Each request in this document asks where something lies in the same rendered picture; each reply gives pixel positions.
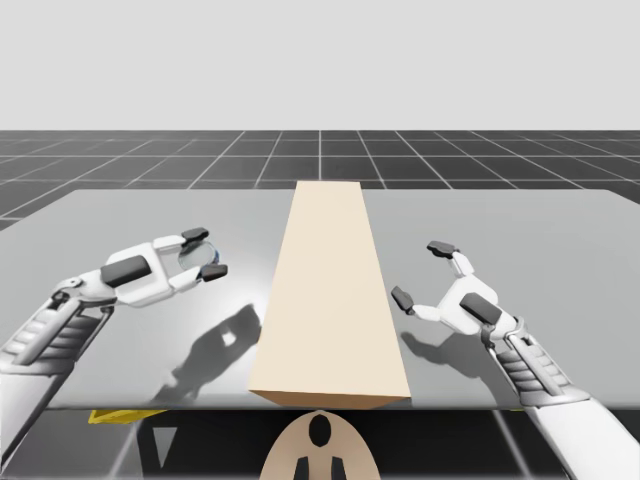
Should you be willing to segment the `blue can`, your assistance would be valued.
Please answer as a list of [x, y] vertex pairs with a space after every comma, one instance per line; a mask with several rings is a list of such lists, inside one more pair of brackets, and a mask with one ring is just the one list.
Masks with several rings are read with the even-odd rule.
[[183, 270], [201, 269], [207, 265], [219, 263], [219, 252], [207, 240], [191, 242], [184, 245], [178, 254], [178, 263]]

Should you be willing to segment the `tan robot part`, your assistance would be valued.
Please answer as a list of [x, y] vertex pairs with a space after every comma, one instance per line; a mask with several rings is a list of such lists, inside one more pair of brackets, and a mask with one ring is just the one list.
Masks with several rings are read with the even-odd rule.
[[314, 411], [273, 443], [259, 480], [381, 480], [367, 443], [344, 418]]

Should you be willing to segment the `tall board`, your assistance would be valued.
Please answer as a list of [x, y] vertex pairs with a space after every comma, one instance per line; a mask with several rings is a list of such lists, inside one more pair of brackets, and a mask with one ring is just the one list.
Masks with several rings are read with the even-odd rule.
[[297, 184], [248, 389], [288, 407], [372, 409], [409, 398], [358, 183]]

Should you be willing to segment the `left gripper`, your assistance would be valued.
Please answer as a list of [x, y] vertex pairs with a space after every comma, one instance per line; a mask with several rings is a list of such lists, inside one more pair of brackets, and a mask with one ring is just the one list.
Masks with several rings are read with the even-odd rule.
[[168, 280], [156, 251], [184, 248], [208, 236], [207, 229], [196, 227], [112, 254], [100, 268], [101, 280], [114, 290], [119, 303], [143, 307], [190, 290], [199, 283], [223, 278], [228, 274], [227, 265], [207, 264], [190, 268]]

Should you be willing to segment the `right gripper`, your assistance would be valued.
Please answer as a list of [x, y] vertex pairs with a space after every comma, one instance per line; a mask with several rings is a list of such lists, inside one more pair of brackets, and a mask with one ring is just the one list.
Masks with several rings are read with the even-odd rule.
[[431, 241], [427, 249], [437, 258], [444, 258], [456, 278], [438, 304], [438, 308], [416, 304], [412, 297], [396, 286], [391, 296], [407, 315], [424, 321], [441, 321], [463, 335], [478, 335], [482, 326], [493, 327], [492, 336], [505, 336], [516, 328], [515, 318], [498, 306], [497, 293], [474, 274], [469, 259], [454, 245]]

